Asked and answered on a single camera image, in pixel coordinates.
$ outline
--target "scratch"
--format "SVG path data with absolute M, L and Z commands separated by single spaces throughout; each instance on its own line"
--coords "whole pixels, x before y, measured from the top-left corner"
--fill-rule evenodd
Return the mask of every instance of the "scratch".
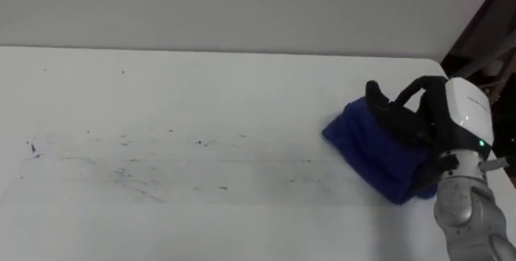
M 163 203 L 164 203 L 164 201 L 163 201 L 163 200 L 161 200 L 159 197 L 153 196 L 152 194 L 147 193 L 147 192 L 145 192 L 145 191 L 144 191 L 144 190 L 142 190 L 142 189 L 139 189 L 139 188 L 133 188 L 133 187 L 131 187 L 130 185 L 124 184 L 123 182 L 118 181 L 118 180 L 115 180 L 114 182 L 115 182 L 116 184 L 120 185 L 120 186 L 123 186 L 123 187 L 124 187 L 124 188 L 126 188 L 126 189 L 132 189 L 132 190 L 134 190 L 134 191 L 136 191 L 136 192 L 138 192 L 138 193 L 141 193 L 143 196 L 149 196 L 151 199 L 153 199 L 154 201 L 157 201 L 157 202 L 159 202 L 159 203 L 161 203 L 161 204 L 163 204 Z
M 33 160 L 35 158 L 39 158 L 40 156 L 41 156 L 41 153 L 38 153 L 37 155 L 27 158 L 27 160 Z

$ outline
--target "white table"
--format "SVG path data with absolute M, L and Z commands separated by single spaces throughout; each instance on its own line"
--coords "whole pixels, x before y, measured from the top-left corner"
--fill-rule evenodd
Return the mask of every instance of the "white table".
M 433 61 L 6 47 L 0 65 L 2 259 L 447 259 L 433 201 L 387 203 L 320 135 L 367 80 L 394 97 Z M 516 191 L 489 181 L 515 241 Z

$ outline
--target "blue cloth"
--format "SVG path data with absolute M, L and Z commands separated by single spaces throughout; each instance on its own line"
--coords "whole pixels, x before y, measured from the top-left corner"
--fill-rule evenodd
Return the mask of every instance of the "blue cloth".
M 401 205 L 414 196 L 412 175 L 427 160 L 429 151 L 404 149 L 378 125 L 363 97 L 347 104 L 322 135 L 389 201 Z M 435 192 L 432 186 L 418 192 L 418 197 L 430 198 Z

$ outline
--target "white wall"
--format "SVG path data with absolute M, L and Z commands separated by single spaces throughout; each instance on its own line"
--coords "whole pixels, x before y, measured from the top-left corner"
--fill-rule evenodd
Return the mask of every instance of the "white wall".
M 440 60 L 484 0 L 0 0 L 0 44 Z

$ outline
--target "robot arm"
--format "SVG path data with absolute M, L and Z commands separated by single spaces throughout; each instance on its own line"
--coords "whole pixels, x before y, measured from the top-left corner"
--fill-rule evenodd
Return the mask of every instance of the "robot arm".
M 487 97 L 473 84 L 454 78 L 445 84 L 446 107 L 453 126 L 451 139 L 471 138 L 478 145 L 453 143 L 439 151 L 438 163 L 445 163 L 435 203 L 435 220 L 446 236 L 451 261 L 516 261 L 516 250 L 508 241 L 506 218 L 497 207 L 485 173 L 502 168 L 513 157 L 486 161 L 482 147 L 493 142 L 491 113 Z
M 420 89 L 417 112 L 404 107 Z M 408 147 L 427 147 L 432 157 L 413 176 L 413 190 L 437 184 L 435 220 L 444 232 L 451 261 L 516 261 L 506 218 L 485 173 L 511 159 L 487 161 L 493 144 L 487 97 L 462 78 L 421 77 L 395 101 L 368 82 L 366 102 L 382 125 Z

